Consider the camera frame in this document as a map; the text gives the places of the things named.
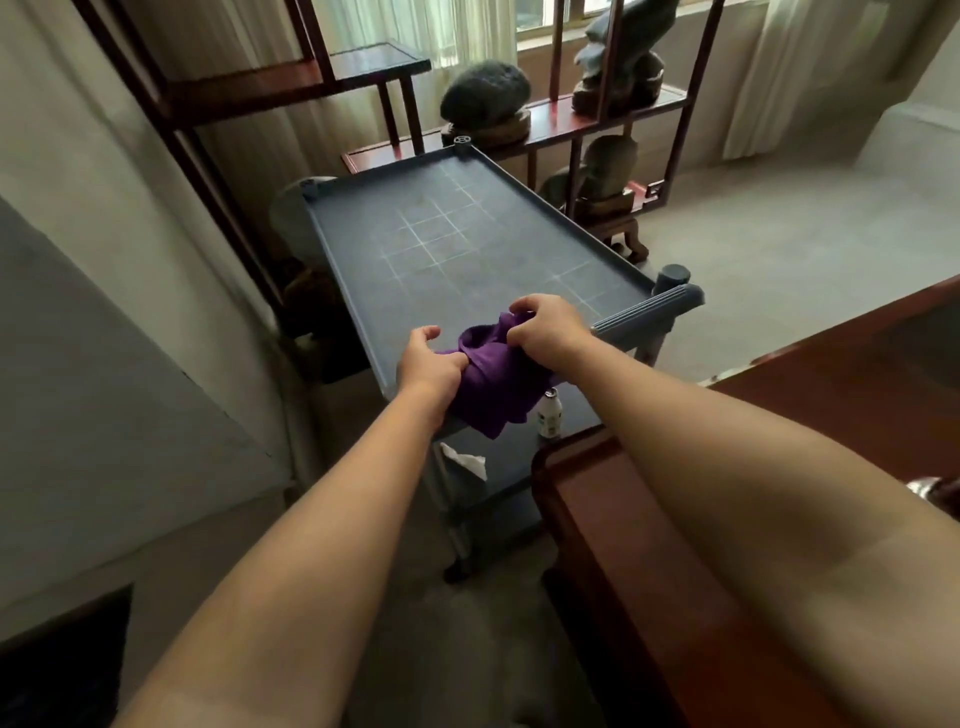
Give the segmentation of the person's left hand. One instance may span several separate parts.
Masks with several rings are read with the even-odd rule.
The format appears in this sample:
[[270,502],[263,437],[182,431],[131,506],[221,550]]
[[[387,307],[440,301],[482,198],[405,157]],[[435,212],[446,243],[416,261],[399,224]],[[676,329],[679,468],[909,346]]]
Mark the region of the person's left hand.
[[435,416],[447,412],[462,380],[462,376],[447,377],[441,371],[442,352],[430,346],[441,333],[436,324],[414,328],[397,364],[396,398]]

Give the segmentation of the window frame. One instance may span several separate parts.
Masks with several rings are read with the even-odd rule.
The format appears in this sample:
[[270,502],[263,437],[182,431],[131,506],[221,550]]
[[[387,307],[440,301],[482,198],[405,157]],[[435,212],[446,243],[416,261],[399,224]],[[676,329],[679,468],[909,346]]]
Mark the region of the window frame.
[[[558,0],[512,0],[515,29],[518,33],[551,27],[556,19]],[[565,25],[600,16],[612,0],[562,0]]]

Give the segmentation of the sheer white curtain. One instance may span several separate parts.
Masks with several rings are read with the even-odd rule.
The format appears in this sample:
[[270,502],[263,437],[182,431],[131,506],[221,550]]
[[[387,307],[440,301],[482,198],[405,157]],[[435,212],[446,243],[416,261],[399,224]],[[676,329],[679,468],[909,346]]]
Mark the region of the sheer white curtain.
[[[169,82],[269,67],[303,56],[284,0],[121,0]],[[515,0],[312,0],[331,53],[398,42],[431,62],[413,87],[421,127],[440,127],[441,99],[471,64],[517,62]],[[389,139],[374,87],[200,127],[246,220],[273,258],[268,220],[287,185],[342,176],[342,154]]]
[[890,6],[890,0],[765,1],[727,128],[724,162],[775,151],[806,98],[838,84],[870,51]]

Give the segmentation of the dark wooden display shelf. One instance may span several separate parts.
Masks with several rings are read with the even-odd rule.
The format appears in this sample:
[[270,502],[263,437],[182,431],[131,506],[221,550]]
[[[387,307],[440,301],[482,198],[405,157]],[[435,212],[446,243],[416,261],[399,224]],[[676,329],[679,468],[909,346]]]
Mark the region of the dark wooden display shelf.
[[[198,138],[198,127],[315,102],[349,91],[374,88],[386,122],[389,140],[345,152],[345,169],[356,174],[394,162],[418,159],[442,149],[446,133],[424,131],[413,79],[430,70],[428,58],[394,40],[330,54],[317,13],[307,0],[283,0],[296,37],[300,57],[225,75],[170,80],[158,65],[122,0],[71,0],[94,41],[138,103],[198,199],[206,207],[234,255],[284,331],[302,329],[291,318],[282,293],[290,276],[271,261],[255,228],[243,214],[232,189]],[[528,105],[531,128],[524,139],[492,147],[486,154],[495,162],[524,156],[526,185],[537,185],[537,153],[570,143],[570,164],[582,158],[584,138],[621,127],[624,136],[642,119],[680,112],[678,127],[663,178],[646,185],[631,183],[631,213],[663,207],[670,194],[688,137],[693,111],[709,64],[725,0],[711,0],[702,38],[687,89],[662,84],[654,103],[619,104],[614,115],[612,61],[604,60],[606,78],[595,91],[596,102],[587,114],[574,94],[561,94],[563,12],[566,0],[556,0],[548,97]]]

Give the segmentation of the round grey ornamental stone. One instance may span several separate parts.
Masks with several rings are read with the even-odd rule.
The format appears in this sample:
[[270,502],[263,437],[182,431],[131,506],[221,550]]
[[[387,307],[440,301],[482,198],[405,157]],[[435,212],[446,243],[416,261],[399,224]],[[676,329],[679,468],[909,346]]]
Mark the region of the round grey ornamental stone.
[[520,67],[497,59],[474,63],[440,99],[439,116],[446,123],[440,133],[443,146],[463,137],[483,151],[521,143],[531,132],[526,108],[531,96],[531,82]]

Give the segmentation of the person's right forearm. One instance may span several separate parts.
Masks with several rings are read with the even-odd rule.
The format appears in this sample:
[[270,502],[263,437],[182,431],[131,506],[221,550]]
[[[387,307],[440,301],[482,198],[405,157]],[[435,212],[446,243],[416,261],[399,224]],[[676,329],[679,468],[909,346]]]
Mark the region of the person's right forearm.
[[852,717],[960,728],[960,523],[798,423],[592,336],[564,376],[714,575]]

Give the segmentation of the grey stone on carved stand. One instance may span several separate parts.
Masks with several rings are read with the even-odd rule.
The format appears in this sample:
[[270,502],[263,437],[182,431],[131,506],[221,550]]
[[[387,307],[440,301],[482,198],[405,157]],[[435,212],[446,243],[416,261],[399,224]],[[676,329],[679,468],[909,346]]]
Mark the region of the grey stone on carved stand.
[[645,192],[630,179],[638,150],[637,142],[628,136],[598,136],[582,154],[575,176],[570,167],[562,168],[546,177],[537,190],[541,199],[565,213],[571,189],[573,221],[631,264],[649,257],[637,221]]

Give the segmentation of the person's right hand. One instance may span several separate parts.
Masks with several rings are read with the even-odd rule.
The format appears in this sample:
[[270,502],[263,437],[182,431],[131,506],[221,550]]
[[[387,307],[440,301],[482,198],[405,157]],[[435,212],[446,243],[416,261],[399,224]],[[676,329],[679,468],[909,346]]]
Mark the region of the person's right hand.
[[593,340],[575,306],[557,295],[530,294],[513,301],[510,313],[535,324],[535,351],[523,352],[537,364],[555,374],[565,375]]

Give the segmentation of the tall dark ornamental stone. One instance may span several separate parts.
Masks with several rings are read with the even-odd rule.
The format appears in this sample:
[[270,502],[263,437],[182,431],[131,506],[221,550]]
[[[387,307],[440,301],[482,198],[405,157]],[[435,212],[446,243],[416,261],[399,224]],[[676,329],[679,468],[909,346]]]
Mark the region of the tall dark ornamental stone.
[[654,47],[673,27],[678,6],[679,0],[623,0],[617,35],[610,34],[611,9],[587,26],[587,43],[574,58],[582,71],[571,97],[576,115],[598,115],[608,75],[608,116],[623,116],[656,103],[663,86],[665,63]]

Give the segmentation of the purple cloth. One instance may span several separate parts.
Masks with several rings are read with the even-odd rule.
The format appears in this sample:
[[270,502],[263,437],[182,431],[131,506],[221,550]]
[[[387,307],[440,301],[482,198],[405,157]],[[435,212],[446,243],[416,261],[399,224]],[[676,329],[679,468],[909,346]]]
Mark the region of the purple cloth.
[[511,424],[525,424],[554,383],[552,370],[507,340],[512,329],[533,317],[503,312],[496,322],[471,326],[459,336],[457,351],[468,364],[448,412],[489,440]]

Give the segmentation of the person's left forearm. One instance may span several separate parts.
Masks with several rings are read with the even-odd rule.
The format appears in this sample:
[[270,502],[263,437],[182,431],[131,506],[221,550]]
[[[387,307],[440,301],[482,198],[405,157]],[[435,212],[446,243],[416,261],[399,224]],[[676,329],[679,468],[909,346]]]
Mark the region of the person's left forearm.
[[234,566],[112,728],[337,728],[456,386],[403,386]]

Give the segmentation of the shiny metal object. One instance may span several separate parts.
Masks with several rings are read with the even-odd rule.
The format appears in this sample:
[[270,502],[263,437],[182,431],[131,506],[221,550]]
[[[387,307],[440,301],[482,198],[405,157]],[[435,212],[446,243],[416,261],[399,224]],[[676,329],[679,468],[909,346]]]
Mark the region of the shiny metal object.
[[915,495],[960,523],[960,475],[953,477],[925,476],[906,483]]

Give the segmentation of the small white bottle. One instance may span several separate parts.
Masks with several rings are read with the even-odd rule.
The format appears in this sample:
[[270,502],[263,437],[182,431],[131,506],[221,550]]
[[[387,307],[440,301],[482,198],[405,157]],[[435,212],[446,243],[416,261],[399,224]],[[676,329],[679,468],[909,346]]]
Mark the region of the small white bottle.
[[563,405],[557,388],[548,389],[534,407],[538,436],[554,440],[562,435]]

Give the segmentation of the crumpled white tissue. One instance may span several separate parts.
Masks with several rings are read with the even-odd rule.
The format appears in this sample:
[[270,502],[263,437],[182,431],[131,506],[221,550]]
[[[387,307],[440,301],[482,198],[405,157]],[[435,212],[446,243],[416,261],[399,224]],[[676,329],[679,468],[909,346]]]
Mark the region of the crumpled white tissue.
[[442,456],[465,470],[475,479],[486,482],[488,480],[487,459],[483,455],[461,453],[446,442],[438,444]]

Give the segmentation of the reddish brown wooden desk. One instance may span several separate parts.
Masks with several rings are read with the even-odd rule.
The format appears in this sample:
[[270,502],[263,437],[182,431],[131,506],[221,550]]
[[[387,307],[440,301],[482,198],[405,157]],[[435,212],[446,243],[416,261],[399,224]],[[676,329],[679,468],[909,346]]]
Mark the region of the reddish brown wooden desk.
[[710,385],[510,309],[601,421],[534,499],[607,728],[960,728],[960,274]]

